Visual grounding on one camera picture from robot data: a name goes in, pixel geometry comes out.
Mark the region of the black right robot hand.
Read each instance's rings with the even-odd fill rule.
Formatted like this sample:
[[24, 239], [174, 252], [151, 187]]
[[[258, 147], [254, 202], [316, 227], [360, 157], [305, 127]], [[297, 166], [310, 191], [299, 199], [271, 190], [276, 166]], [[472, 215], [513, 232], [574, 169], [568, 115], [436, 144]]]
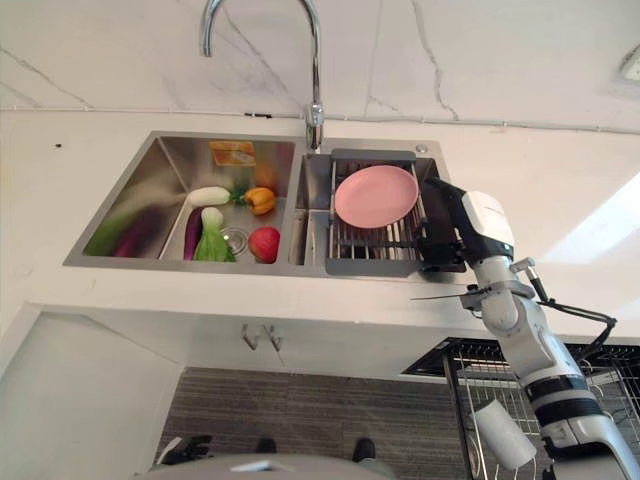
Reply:
[[513, 232], [495, 198], [436, 177], [423, 182], [421, 193], [425, 216], [413, 246], [425, 270], [463, 273], [491, 257], [513, 259]]

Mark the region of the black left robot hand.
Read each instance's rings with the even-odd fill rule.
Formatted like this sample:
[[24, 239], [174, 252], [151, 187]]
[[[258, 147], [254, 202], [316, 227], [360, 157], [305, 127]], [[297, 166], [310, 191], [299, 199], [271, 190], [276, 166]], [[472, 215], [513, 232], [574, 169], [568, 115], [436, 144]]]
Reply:
[[200, 460], [209, 454], [211, 435], [175, 437], [160, 453], [157, 465], [173, 466]]

